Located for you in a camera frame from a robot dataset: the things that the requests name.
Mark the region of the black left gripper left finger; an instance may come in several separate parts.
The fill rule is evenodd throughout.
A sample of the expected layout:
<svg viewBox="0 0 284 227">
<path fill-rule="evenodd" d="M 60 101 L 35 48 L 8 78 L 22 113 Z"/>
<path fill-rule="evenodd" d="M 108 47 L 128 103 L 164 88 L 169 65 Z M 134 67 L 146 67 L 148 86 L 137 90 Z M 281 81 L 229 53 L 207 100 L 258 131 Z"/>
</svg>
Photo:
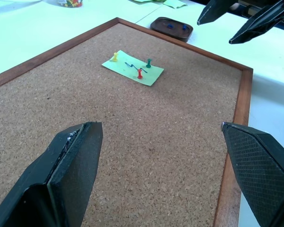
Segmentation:
<svg viewBox="0 0 284 227">
<path fill-rule="evenodd" d="M 100 122 L 56 134 L 0 204 L 0 227 L 79 227 L 98 170 Z"/>
</svg>

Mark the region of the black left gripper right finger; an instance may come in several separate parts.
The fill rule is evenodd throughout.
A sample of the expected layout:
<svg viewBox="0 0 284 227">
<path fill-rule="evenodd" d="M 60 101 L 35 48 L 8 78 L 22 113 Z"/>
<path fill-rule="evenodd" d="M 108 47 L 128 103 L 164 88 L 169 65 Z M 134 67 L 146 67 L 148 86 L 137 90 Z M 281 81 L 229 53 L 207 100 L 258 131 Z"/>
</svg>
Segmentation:
<svg viewBox="0 0 284 227">
<path fill-rule="evenodd" d="M 269 133 L 221 125 L 237 183 L 261 227 L 284 227 L 284 148 Z"/>
</svg>

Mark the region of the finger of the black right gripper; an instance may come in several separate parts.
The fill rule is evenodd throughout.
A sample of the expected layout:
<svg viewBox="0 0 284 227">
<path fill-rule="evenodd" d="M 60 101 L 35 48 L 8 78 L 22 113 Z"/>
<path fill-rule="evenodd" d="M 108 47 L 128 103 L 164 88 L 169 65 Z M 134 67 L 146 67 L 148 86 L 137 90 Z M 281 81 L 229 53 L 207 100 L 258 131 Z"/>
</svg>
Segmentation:
<svg viewBox="0 0 284 227">
<path fill-rule="evenodd" d="M 239 5 L 237 0 L 210 0 L 201 12 L 197 24 L 211 23 Z"/>
<path fill-rule="evenodd" d="M 284 0 L 263 7 L 250 17 L 241 29 L 229 40 L 230 44 L 243 44 L 263 35 L 275 25 L 284 22 Z"/>
</svg>

